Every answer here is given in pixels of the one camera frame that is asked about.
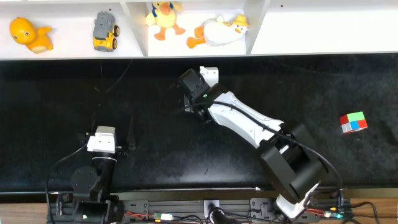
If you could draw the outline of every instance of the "black table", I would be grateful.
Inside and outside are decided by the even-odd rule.
[[[138,148],[119,160],[113,192],[149,189],[271,189],[252,146],[231,130],[179,106],[167,88],[187,69],[218,67],[220,83],[271,118],[303,122],[346,187],[398,186],[398,55],[176,58],[0,62],[0,192],[43,192],[49,167],[77,150],[90,127],[123,138],[133,115]],[[100,64],[103,67],[101,79]],[[339,117],[363,111],[369,128],[343,134]],[[81,152],[52,172],[51,190],[69,190]],[[329,176],[323,185],[334,185]]]

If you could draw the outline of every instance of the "toy truck wheel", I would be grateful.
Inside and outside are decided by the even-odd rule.
[[[116,49],[116,47],[118,47],[118,41],[116,39],[113,39],[113,42],[112,42],[113,50]]]
[[[114,29],[113,29],[113,35],[115,37],[119,37],[119,34],[120,34],[120,29],[119,29],[118,26],[115,26]]]

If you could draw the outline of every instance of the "rubik's cube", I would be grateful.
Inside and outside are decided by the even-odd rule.
[[[368,127],[363,112],[344,115],[340,118],[340,123],[344,133],[360,131]]]

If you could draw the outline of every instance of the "blue vest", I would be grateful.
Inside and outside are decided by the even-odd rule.
[[[173,6],[173,4],[172,4],[171,2],[170,2],[170,8],[171,8],[171,9],[174,8],[174,6]],[[152,14],[153,14],[154,17],[156,18],[156,17],[157,17],[157,14],[156,14],[155,10],[156,10],[156,8],[155,8],[155,6],[154,6],[154,3],[152,3]]]

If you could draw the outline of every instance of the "toy truck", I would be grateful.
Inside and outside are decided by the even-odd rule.
[[[120,30],[116,25],[116,20],[112,14],[99,12],[94,21],[94,49],[102,52],[112,52],[118,47],[116,37]]]

